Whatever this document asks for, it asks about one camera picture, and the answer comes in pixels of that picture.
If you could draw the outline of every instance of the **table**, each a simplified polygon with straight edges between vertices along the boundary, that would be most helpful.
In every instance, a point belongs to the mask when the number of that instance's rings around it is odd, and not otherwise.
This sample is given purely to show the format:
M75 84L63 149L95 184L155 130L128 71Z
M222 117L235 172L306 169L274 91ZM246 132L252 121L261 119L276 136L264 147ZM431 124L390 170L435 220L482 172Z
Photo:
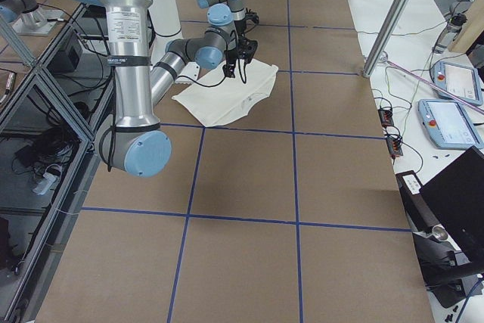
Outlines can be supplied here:
M376 39L376 33L380 30L386 13L393 0L349 0L352 17L355 21L355 28L358 31L358 39L363 54L368 54ZM410 34L406 36L392 36L386 52L389 59L407 70L418 70L416 74L430 80L429 69L432 47L442 32L445 20L433 0L410 0L401 19L399 20L393 34ZM433 55L433 63L443 57L452 63L470 66L471 63L466 55L445 52L442 55ZM374 96L388 98L393 106L408 107L408 102L395 98L389 91L400 98L412 101L410 113L403 109L396 109L393 119L396 126L404 133L404 141L416 148L423 157L423 168L418 173L422 183L428 182L433 176L443 170L448 164L455 160L463 151L440 150L435 148L427 136L417 115L417 102L423 98L436 98L435 93L426 85L417 87L417 81L399 71L389 69L389 83L385 79L385 66L378 66L371 76L371 86L374 89ZM469 115L475 123L482 120L480 115L469 110ZM482 128L478 128L481 137L484 136ZM407 170L418 170L420 167L419 156L409 147L403 146L404 156L397 158L393 166L395 173ZM433 314L436 321L443 321L447 314L454 313L451 309L443 309L433 294L429 293L432 303ZM461 322L477 323L482 321L484 316L484 297L474 297L463 315Z
M99 167L37 323L432 321L347 0L245 1L271 97L203 128L174 86L168 166Z

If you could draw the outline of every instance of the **metal rod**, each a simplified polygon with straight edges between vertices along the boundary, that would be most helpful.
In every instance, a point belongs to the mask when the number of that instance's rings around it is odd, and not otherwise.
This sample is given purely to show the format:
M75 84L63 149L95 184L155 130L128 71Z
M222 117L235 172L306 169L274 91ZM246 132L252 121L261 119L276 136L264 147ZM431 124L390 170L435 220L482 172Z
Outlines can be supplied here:
M479 109L477 106L472 105L472 104L469 104L469 102L465 101L462 98L459 98L458 96L452 94L451 92L449 92L447 90L444 90L444 89L441 89L435 83L433 83L431 81L427 81L426 79L423 79L422 77L416 75L415 73L412 73L412 72L406 70L405 68L400 67L398 64L394 64L392 61L386 61L386 62L389 64L389 66L394 67L397 70L400 70L400 71L402 71L403 73L406 73L409 76L415 77L416 79L418 79L419 81L425 83L426 85L428 85L432 89L434 89L434 90L436 90L438 92L441 92L441 93L449 96L451 99L456 100L456 101L460 102L461 104L464 104L465 106L467 106L470 109L476 111L477 113L480 113L481 115L484 115L484 110L483 109Z
M32 52L2 17L0 17L0 36L5 38L26 66L34 67L36 65L37 60Z
M362 71L363 77L370 77L375 69L378 59L381 56L382 51L386 47L393 30L396 27L397 22L402 15L408 0L394 0L388 14L386 15L385 21L381 27L378 37L373 44L373 48L368 55L365 63L365 68Z

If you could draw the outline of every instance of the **grid line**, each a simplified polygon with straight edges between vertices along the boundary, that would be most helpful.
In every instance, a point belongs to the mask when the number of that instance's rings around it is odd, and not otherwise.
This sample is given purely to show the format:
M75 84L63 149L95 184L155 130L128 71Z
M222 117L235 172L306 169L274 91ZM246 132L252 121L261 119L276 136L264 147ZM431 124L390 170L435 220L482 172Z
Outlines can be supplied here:
M287 1L287 44L289 51L289 78L290 78L290 113L293 137L293 174L294 174L294 209L296 217L296 255L297 255L297 286L299 296L299 323L304 323L303 302L303 268L301 263L301 231L299 228L299 192L297 183L297 152L296 152L296 117L294 110L294 82L293 82L293 57L290 34L290 0Z
M191 125L191 124L178 124L178 123L160 123L161 126L177 126L182 128L204 128L202 125ZM207 128L210 130L228 130L234 132L264 132L272 134L288 134L288 135L310 135L310 136L324 136L329 138L355 138L355 139L370 139L370 140L385 140L383 136L369 136L369 135L345 135L345 134L331 134L324 132L296 132L296 131L285 131L285 130L265 130L265 129L239 129L239 128L229 128L227 126L214 126Z
M299 225L319 228L343 228L351 230L368 230L368 231L386 231L386 232L410 232L409 228L397 227L382 227L382 226L366 226L366 225L345 225L341 223L326 223L326 222L306 222L306 221L287 221L282 219L255 219L250 217L236 217L236 216L217 216L217 215L203 215L199 213L177 213L166 211L151 211L151 210L127 210L120 208L109 207L83 207L81 210L89 212L106 212L106 213L128 213L133 215L152 215L152 216L168 216L168 217L190 217L190 219L214 219L220 221L233 222L253 222L253 223L268 223L273 225Z
M172 296L169 302L168 316L166 323L171 323L173 315L173 307L175 306L176 289L178 287L178 279L180 277L180 269L182 268L183 252L185 250L185 242L187 239L188 223L190 222L191 204L194 200L195 185L197 184L198 168L200 166L200 159L202 156L203 140L205 138L205 128L202 129L202 135L200 136L200 145L198 146L197 162L195 163L194 179L191 184L190 200L188 201L187 214L185 217L185 226L183 227L183 235L181 236L180 251L178 253L178 262L176 264L175 279L173 281Z

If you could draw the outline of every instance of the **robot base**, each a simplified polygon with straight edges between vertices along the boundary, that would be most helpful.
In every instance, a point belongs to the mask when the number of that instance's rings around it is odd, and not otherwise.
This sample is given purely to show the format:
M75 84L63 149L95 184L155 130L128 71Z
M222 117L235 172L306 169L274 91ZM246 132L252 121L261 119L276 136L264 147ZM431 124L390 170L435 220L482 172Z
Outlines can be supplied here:
M53 11L44 10L43 13L47 19L58 19L64 15L63 11L57 11L57 10L53 10ZM15 32L17 32L17 34L19 34L20 36L48 36L49 33L54 29L56 24L57 22L47 22L47 24L45 24L44 26L41 26L36 30L32 30L26 27L25 24L23 24L22 19L19 18L14 23L13 28Z

